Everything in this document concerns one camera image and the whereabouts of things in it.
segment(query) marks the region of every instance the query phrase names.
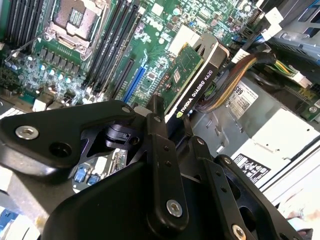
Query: blue pcie slot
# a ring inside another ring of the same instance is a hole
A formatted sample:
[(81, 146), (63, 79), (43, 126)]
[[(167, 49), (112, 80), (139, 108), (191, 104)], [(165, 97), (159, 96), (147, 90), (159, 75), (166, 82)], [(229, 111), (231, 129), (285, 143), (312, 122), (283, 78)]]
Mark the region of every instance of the blue pcie slot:
[(139, 81), (143, 77), (145, 71), (146, 71), (146, 69), (144, 67), (142, 67), (142, 66), (139, 67), (138, 72), (136, 73), (132, 83), (130, 84), (128, 90), (126, 91), (126, 93), (125, 93), (125, 95), (123, 97), (123, 101), (125, 103), (127, 103), (129, 101), (129, 99), (131, 98), (131, 96), (134, 93)]

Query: sticker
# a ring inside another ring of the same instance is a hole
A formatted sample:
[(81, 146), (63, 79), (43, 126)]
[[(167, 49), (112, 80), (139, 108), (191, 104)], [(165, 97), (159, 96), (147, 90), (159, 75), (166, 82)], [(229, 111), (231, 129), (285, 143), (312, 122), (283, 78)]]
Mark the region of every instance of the sticker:
[(250, 55), (250, 53), (246, 52), (245, 50), (242, 50), (241, 48), (239, 49), (239, 51), (236, 53), (236, 55), (234, 56), (234, 58), (232, 58), (231, 62), (237, 64), (241, 59), (243, 59), (244, 57)]
[(243, 154), (239, 154), (234, 159), (234, 162), (254, 184), (256, 184), (260, 179), (262, 179), (262, 177), (271, 171), (270, 168), (262, 165), (259, 162), (256, 162), (255, 160), (252, 160)]
[(271, 25), (276, 25), (281, 23), (284, 20), (284, 17), (279, 12), (278, 8), (274, 7), (265, 14), (265, 18), (269, 21)]
[(228, 99), (228, 106), (237, 119), (258, 99), (258, 95), (243, 82), (239, 82)]
[(174, 78), (174, 82), (175, 82), (175, 83), (178, 83), (178, 82), (179, 82), (181, 76), (180, 76), (180, 72), (179, 72), (178, 69), (175, 70), (175, 72), (174, 72), (174, 74), (173, 74), (173, 78)]
[(262, 37), (264, 40), (268, 41), (273, 36), (275, 36), (277, 33), (279, 33), (282, 30), (282, 27), (279, 24), (273, 24), (269, 27), (269, 29), (265, 29), (261, 32)]
[(318, 109), (320, 109), (320, 99), (318, 101), (316, 101), (316, 103), (314, 104)]

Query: capacitor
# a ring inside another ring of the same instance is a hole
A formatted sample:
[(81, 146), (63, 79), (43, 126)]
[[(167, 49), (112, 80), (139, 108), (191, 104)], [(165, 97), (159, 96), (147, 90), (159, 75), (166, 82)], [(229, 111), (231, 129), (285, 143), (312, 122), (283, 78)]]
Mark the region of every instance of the capacitor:
[(69, 98), (65, 97), (64, 99), (61, 100), (62, 104), (66, 104), (67, 102), (69, 102)]
[(165, 40), (162, 37), (160, 37), (159, 44), (164, 44), (164, 43), (165, 43)]
[(250, 5), (245, 6), (244, 7), (244, 11), (247, 12), (247, 13), (250, 12), (251, 11), (251, 6)]
[(175, 8), (175, 9), (173, 10), (173, 15), (178, 16), (178, 15), (180, 15), (180, 14), (181, 14), (181, 10), (180, 10), (179, 8)]
[(12, 68), (13, 70), (19, 70), (21, 67), (20, 67), (19, 64), (14, 64), (14, 65), (11, 66), (11, 68)]
[(71, 83), (71, 78), (70, 78), (70, 77), (67, 77), (67, 78), (65, 79), (65, 82), (66, 82), (67, 84), (70, 84), (70, 83)]
[(56, 89), (56, 86), (55, 85), (51, 85), (48, 87), (48, 90), (49, 91), (54, 91)]
[(46, 70), (46, 68), (47, 68), (47, 65), (45, 65), (45, 64), (41, 64), (41, 65), (40, 65), (40, 69), (41, 69), (42, 71)]
[(43, 87), (39, 87), (37, 90), (35, 90), (36, 94), (40, 94), (44, 90)]
[(5, 63), (5, 66), (8, 67), (8, 68), (11, 68), (11, 66), (13, 65), (14, 63), (12, 61), (7, 61)]
[(51, 70), (49, 71), (49, 74), (52, 75), (52, 76), (55, 75), (55, 74), (56, 74), (56, 70), (55, 70), (55, 69), (51, 69)]
[(65, 77), (65, 76), (64, 76), (62, 73), (60, 73), (59, 76), (58, 76), (58, 80), (61, 81), (62, 79), (64, 79), (64, 77)]

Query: cable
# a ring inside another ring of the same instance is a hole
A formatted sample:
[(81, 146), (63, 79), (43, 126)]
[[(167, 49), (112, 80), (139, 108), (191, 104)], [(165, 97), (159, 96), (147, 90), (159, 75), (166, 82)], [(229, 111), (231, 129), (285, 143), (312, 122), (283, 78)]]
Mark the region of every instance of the cable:
[(197, 103), (195, 106), (196, 110), (207, 114), (221, 107), (231, 96), (239, 81), (248, 69), (255, 64), (274, 65), (276, 62), (277, 59), (272, 53), (259, 52), (244, 57), (230, 71), (228, 77), (223, 82), (220, 89), (213, 95), (213, 97)]

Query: white label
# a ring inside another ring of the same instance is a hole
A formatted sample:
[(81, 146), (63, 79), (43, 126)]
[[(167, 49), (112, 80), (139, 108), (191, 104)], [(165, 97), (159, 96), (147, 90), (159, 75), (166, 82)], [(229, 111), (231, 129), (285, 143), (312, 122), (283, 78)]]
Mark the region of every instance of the white label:
[(243, 59), (244, 57), (246, 57), (248, 55), (250, 55), (250, 53), (248, 53), (245, 50), (240, 48), (239, 51), (234, 56), (234, 58), (232, 58), (231, 62), (237, 64), (241, 59)]
[(284, 20), (284, 17), (281, 15), (281, 13), (276, 7), (274, 7), (270, 12), (266, 13), (265, 18), (269, 21), (271, 25), (279, 24)]
[(258, 95), (243, 82), (239, 82), (228, 99), (228, 106), (237, 119), (258, 99)]
[(282, 30), (282, 27), (279, 24), (273, 24), (269, 27), (269, 29), (265, 29), (261, 32), (262, 37), (264, 40), (268, 41), (271, 39), (274, 35), (279, 33)]
[(316, 101), (316, 103), (314, 104), (318, 109), (320, 109), (320, 99), (318, 101)]
[(173, 78), (174, 78), (174, 82), (175, 82), (175, 83), (179, 82), (181, 76), (180, 76), (180, 72), (179, 72), (178, 69), (175, 70), (174, 75), (173, 75)]

